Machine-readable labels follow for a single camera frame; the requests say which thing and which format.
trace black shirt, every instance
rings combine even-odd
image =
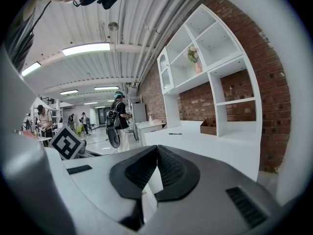
[[[119,117],[119,120],[121,122],[120,126],[117,127],[117,129],[121,130],[121,129],[128,128],[126,118],[120,116],[121,114],[126,114],[125,104],[123,102],[116,102],[115,110],[118,112],[118,117]]]

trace person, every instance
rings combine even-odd
[[[38,105],[39,112],[38,126],[41,127],[41,134],[44,138],[52,138],[52,114],[51,111],[46,110],[41,104]],[[50,141],[44,141],[44,146],[48,147]]]
[[[86,135],[90,136],[90,134],[88,133],[87,116],[86,116],[85,112],[83,112],[82,115],[83,115],[83,126],[85,129]]]
[[[68,124],[69,124],[69,127],[72,131],[75,131],[75,128],[74,128],[74,113],[72,115],[70,115],[68,117]]]
[[[125,96],[122,92],[117,91],[115,92],[115,100],[111,105],[111,110],[115,110],[118,112],[118,117],[120,119],[120,126],[116,128],[119,138],[120,138],[120,145],[117,149],[118,152],[128,151],[130,150],[129,145],[129,131],[128,131],[128,124],[127,119],[131,118],[131,114],[126,113],[126,106],[123,103],[123,98]]]
[[[36,4],[41,1],[44,0],[28,1],[23,10],[16,16],[16,19],[11,24],[7,36],[4,39],[7,53],[19,73],[21,73],[24,68],[26,56],[33,44],[33,29],[51,1],[65,3],[73,2],[73,4],[78,7],[79,5],[89,5],[95,0],[48,0],[49,2],[44,8],[41,16],[35,21]]]

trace ceiling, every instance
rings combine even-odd
[[[118,86],[125,94],[134,94],[136,90],[126,87],[144,76],[151,54],[157,55],[195,1],[118,0],[109,10],[95,2],[85,7],[52,2],[34,29],[34,44],[24,65],[26,69],[38,61],[42,66],[24,80],[36,94],[75,105],[113,98],[115,91],[95,91],[97,86]],[[36,18],[46,4],[37,5]],[[117,22],[119,29],[110,31],[110,22]],[[64,48],[98,42],[110,42],[111,51],[63,56]],[[79,92],[60,95],[72,89]]]

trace shelving unit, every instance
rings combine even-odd
[[[195,47],[198,52],[198,62],[203,70],[200,74],[197,74],[195,64],[187,57],[189,47]],[[262,106],[255,73],[240,42],[212,11],[200,5],[157,60],[168,128],[182,125],[177,96],[210,82],[217,123],[217,135],[214,137],[221,141],[260,144]],[[243,70],[248,72],[253,93],[245,95],[245,98],[227,101],[221,78]],[[255,121],[227,121],[228,105],[245,102],[254,102]]]

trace brown box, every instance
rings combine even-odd
[[[216,121],[215,119],[206,119],[200,125],[200,133],[216,136]]]

